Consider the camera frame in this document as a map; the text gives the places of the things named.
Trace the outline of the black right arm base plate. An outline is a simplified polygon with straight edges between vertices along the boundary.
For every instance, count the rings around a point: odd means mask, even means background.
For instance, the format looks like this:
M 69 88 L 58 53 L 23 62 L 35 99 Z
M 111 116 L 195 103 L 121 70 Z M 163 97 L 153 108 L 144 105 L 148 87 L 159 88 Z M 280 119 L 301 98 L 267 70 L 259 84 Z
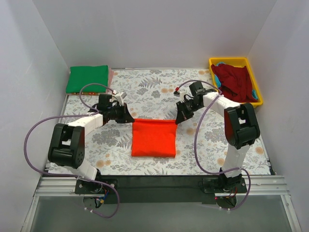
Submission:
M 247 192 L 244 178 L 224 181 L 217 176 L 204 177 L 198 182 L 198 187 L 200 187 L 204 193 Z

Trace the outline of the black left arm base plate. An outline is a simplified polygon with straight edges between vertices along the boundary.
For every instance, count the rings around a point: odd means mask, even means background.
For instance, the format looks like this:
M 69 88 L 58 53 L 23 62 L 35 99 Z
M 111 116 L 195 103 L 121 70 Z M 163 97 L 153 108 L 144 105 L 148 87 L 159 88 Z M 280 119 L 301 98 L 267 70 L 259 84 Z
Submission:
M 117 179 L 104 178 L 99 181 L 105 183 L 105 185 L 79 179 L 76 181 L 74 193 L 75 194 L 105 194 L 108 191 L 112 191 L 111 187 L 115 189 L 117 188 L 117 184 L 118 184 Z

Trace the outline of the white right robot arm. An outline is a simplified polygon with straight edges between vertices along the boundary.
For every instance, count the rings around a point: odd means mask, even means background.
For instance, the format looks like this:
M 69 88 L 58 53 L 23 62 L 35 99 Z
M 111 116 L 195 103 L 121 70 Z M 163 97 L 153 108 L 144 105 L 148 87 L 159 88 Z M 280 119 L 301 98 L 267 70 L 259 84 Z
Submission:
M 210 192 L 229 192 L 236 190 L 242 181 L 245 156 L 260 136 L 260 129 L 255 115 L 254 107 L 250 103 L 238 103 L 226 98 L 222 91 L 215 86 L 210 89 L 203 87 L 204 81 L 190 80 L 191 95 L 180 91 L 176 87 L 174 95 L 180 98 L 176 103 L 176 124 L 191 119 L 194 113 L 205 108 L 213 110 L 224 118 L 225 138 L 228 142 L 228 151 L 223 166 L 218 172 L 210 172 L 204 180 L 203 186 Z

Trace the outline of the orange t shirt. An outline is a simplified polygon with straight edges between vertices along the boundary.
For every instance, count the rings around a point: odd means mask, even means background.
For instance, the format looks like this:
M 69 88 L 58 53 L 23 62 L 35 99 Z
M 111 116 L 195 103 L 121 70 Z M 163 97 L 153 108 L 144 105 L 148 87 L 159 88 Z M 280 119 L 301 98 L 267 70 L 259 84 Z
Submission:
M 175 158 L 175 120 L 135 119 L 132 124 L 133 157 Z

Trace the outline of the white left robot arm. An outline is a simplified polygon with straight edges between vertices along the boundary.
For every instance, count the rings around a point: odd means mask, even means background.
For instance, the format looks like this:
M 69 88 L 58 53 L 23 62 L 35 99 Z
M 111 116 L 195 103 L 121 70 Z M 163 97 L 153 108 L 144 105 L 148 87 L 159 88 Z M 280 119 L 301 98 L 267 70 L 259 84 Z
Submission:
M 98 103 L 89 106 L 89 111 L 69 124 L 58 123 L 54 127 L 48 151 L 48 160 L 70 171 L 70 174 L 51 174 L 49 176 L 75 177 L 86 181 L 87 189 L 98 193 L 103 185 L 110 186 L 100 179 L 100 171 L 85 157 L 85 138 L 92 131 L 103 127 L 110 120 L 118 124 L 133 123 L 135 119 L 124 102 L 125 92 L 99 94 Z

